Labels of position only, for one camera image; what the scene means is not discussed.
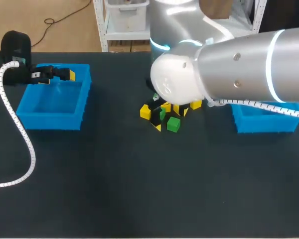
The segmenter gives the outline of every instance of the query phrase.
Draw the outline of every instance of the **green cube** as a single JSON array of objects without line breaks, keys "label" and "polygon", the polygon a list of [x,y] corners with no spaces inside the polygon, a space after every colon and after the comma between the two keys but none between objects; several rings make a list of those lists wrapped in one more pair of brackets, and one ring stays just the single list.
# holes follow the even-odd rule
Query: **green cube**
[{"label": "green cube", "polygon": [[166,115],[166,109],[161,107],[161,112],[159,113],[160,120],[163,120],[165,118],[165,115]]},{"label": "green cube", "polygon": [[167,122],[167,130],[177,133],[180,127],[180,119],[171,117]]},{"label": "green cube", "polygon": [[157,101],[158,99],[159,99],[159,95],[157,93],[155,93],[154,96],[153,96],[153,100]]}]

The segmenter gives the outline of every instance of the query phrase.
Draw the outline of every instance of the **coiled white cable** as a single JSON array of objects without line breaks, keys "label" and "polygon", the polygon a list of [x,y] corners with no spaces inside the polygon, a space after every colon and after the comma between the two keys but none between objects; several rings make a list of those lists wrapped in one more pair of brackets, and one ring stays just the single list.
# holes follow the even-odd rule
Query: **coiled white cable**
[{"label": "coiled white cable", "polygon": [[271,111],[271,112],[275,112],[275,113],[279,113],[279,114],[299,118],[299,111],[290,110],[290,109],[282,108],[282,107],[279,107],[279,106],[273,106],[273,105],[269,105],[269,104],[261,103],[261,102],[257,102],[257,101],[217,100],[216,102],[218,102],[220,104],[223,104],[223,105],[225,105],[225,104],[235,104],[235,105],[251,106],[251,107],[263,109],[263,110],[266,110],[266,111]]},{"label": "coiled white cable", "polygon": [[12,109],[11,104],[10,104],[8,98],[6,97],[6,94],[5,94],[5,91],[3,88],[3,75],[4,75],[5,71],[8,68],[16,68],[16,67],[19,67],[19,62],[11,61],[9,63],[2,65],[2,67],[0,68],[0,96],[3,100],[3,103],[6,107],[6,109],[8,110],[10,116],[12,117],[15,125],[18,127],[20,133],[22,134],[22,137],[23,137],[26,145],[28,146],[30,157],[31,157],[31,164],[30,164],[30,168],[28,169],[27,173],[24,174],[21,178],[16,179],[11,182],[7,182],[7,183],[0,183],[0,188],[8,187],[8,186],[12,186],[12,185],[21,183],[22,181],[24,181],[31,175],[31,173],[33,172],[34,167],[35,167],[35,152],[34,152],[34,148],[31,143],[31,140],[30,140],[29,136],[27,135],[26,131],[24,130],[20,120],[16,116],[14,110]]}]

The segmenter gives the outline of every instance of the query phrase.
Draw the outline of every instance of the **blue bin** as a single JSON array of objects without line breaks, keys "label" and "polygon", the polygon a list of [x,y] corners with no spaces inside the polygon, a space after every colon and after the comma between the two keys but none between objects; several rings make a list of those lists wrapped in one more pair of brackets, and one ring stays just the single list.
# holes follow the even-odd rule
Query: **blue bin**
[{"label": "blue bin", "polygon": [[[299,111],[298,103],[269,103]],[[299,118],[250,106],[231,105],[238,133],[294,132]]]},{"label": "blue bin", "polygon": [[28,85],[16,114],[26,129],[80,130],[84,107],[88,98],[91,75],[87,64],[38,64],[57,68],[70,68],[75,81]]}]

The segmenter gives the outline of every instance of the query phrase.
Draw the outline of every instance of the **black table surface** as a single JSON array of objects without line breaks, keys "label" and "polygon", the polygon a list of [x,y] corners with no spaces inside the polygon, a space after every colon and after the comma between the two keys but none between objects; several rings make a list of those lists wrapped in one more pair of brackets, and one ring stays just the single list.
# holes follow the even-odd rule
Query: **black table surface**
[{"label": "black table surface", "polygon": [[[0,237],[299,237],[299,126],[239,135],[230,106],[189,111],[178,133],[139,110],[147,53],[34,53],[90,64],[80,131],[30,130],[33,174],[0,189]],[[14,109],[25,87],[6,87]],[[0,99],[0,182],[29,167]]]}]

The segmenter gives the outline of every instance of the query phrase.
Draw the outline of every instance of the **wooden floor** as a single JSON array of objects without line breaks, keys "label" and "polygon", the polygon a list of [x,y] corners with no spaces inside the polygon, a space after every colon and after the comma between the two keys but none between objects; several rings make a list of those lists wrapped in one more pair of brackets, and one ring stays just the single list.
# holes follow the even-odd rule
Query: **wooden floor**
[{"label": "wooden floor", "polygon": [[[85,6],[89,0],[0,0],[0,42],[9,30],[28,34],[36,43],[47,25]],[[84,10],[50,27],[33,52],[102,51],[93,2]]]}]

